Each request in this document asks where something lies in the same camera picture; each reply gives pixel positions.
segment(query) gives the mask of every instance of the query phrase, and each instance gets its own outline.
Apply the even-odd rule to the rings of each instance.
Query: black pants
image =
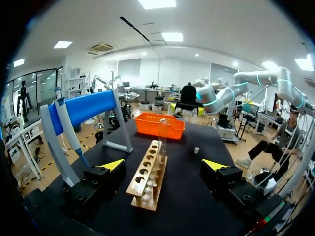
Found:
[[[260,141],[252,150],[248,152],[250,159],[254,160],[261,152],[270,153],[272,155],[272,158],[279,162],[283,152],[281,151],[281,148],[276,144],[269,144],[266,141]],[[284,160],[287,158],[288,155],[284,155],[282,158],[280,165],[284,162]],[[284,164],[279,168],[278,172],[273,173],[272,177],[275,179],[275,181],[278,181],[288,170],[289,168],[289,159],[288,158]]]

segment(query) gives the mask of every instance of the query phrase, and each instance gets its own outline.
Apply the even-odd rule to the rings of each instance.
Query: office chair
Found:
[[[196,102],[197,90],[192,85],[186,85],[182,88],[181,100],[176,103],[176,108],[181,108],[183,110],[193,111],[197,108],[203,107],[202,103]]]

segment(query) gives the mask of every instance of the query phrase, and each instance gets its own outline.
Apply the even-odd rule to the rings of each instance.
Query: orange plastic tray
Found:
[[[177,120],[173,116],[142,113],[134,120],[139,133],[159,136],[159,122],[163,118],[166,118],[168,121],[169,128],[167,131],[167,137],[170,139],[180,139],[183,131],[185,130],[185,122]]]

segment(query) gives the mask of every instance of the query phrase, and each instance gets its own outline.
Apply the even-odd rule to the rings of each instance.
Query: seated man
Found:
[[[237,160],[236,163],[244,166],[245,168],[248,168],[251,164],[251,161],[254,160],[262,151],[265,153],[270,153],[273,157],[273,159],[276,162],[280,162],[280,159],[286,150],[286,147],[290,143],[290,137],[285,133],[285,130],[287,129],[291,133],[293,133],[295,127],[297,126],[296,120],[299,116],[299,113],[297,112],[296,107],[291,106],[290,109],[290,119],[288,121],[285,121],[282,123],[280,128],[271,136],[271,138],[268,141],[260,141],[252,150],[248,152],[250,158],[245,160]],[[291,152],[291,150],[294,148],[291,154],[296,155],[298,153],[298,148],[300,146],[301,139],[300,137],[301,130],[299,128],[296,129],[294,136],[292,137],[292,142],[290,146],[288,147],[287,151],[285,152],[280,165],[283,163],[283,165],[279,168],[279,170],[276,173],[273,173],[271,176],[277,182],[288,170],[289,168],[289,159],[287,159],[288,154]],[[273,144],[272,140],[274,140],[276,137],[280,137],[280,142],[278,144]]]

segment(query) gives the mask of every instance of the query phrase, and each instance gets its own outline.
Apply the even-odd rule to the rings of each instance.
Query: ceiling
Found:
[[[308,53],[292,23],[268,0],[176,0],[176,8],[145,10],[137,0],[60,0],[41,18],[30,23],[30,33],[16,59],[33,66],[65,55],[86,51],[105,42],[113,45],[123,59],[175,57],[209,61],[241,70],[257,70],[273,61],[292,72],[298,83],[313,73],[302,71],[295,59]],[[120,17],[125,17],[150,40],[161,32],[181,32],[183,42],[156,41],[139,36]],[[73,41],[67,49],[53,49],[58,40]]]

